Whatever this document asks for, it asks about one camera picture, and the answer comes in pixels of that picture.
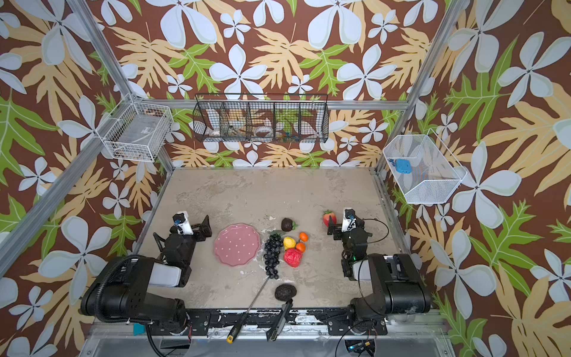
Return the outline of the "dark avocado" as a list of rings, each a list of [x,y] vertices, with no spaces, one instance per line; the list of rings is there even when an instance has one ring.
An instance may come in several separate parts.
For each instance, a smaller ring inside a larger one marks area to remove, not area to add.
[[[274,297],[282,302],[293,299],[297,294],[297,289],[291,284],[281,284],[274,291]]]

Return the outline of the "red strawberry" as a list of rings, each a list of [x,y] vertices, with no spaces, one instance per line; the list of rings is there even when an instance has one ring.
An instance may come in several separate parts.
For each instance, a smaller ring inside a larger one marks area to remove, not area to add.
[[[330,210],[324,211],[323,222],[327,228],[330,226],[335,226],[337,224],[337,217],[335,213]]]

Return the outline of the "red apple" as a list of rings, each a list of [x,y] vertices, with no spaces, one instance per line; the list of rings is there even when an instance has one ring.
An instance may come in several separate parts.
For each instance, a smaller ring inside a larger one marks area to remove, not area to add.
[[[297,268],[300,266],[301,260],[303,258],[303,252],[297,248],[289,248],[285,251],[283,260],[286,264],[292,268]]]

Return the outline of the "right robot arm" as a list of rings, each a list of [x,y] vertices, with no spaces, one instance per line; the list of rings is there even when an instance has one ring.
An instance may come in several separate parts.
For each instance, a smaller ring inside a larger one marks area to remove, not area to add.
[[[346,319],[349,324],[380,324],[388,315],[415,315],[429,312],[430,294],[408,254],[369,254],[371,233],[364,221],[353,226],[328,223],[328,235],[342,242],[343,276],[358,284],[359,296],[351,300]]]

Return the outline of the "dark purple mangosteen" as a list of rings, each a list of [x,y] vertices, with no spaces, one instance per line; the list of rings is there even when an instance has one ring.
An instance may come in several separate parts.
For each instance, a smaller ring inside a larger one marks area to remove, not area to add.
[[[293,231],[297,228],[297,226],[298,224],[290,218],[284,218],[281,221],[281,230],[284,232]]]

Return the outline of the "yellow lemon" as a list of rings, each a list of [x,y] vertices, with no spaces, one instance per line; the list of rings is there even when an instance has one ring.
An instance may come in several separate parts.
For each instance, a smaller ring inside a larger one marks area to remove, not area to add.
[[[290,248],[295,248],[297,246],[297,241],[291,237],[285,237],[283,239],[284,249],[287,251]]]

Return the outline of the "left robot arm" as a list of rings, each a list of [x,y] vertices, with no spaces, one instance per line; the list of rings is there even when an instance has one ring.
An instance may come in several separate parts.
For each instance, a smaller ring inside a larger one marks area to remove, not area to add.
[[[153,325],[168,333],[183,333],[188,324],[184,302],[148,291],[150,286],[186,286],[198,242],[212,237],[210,217],[190,224],[187,212],[172,217],[168,237],[154,233],[159,248],[157,258],[131,254],[107,263],[81,298],[80,313],[104,323],[135,322]]]

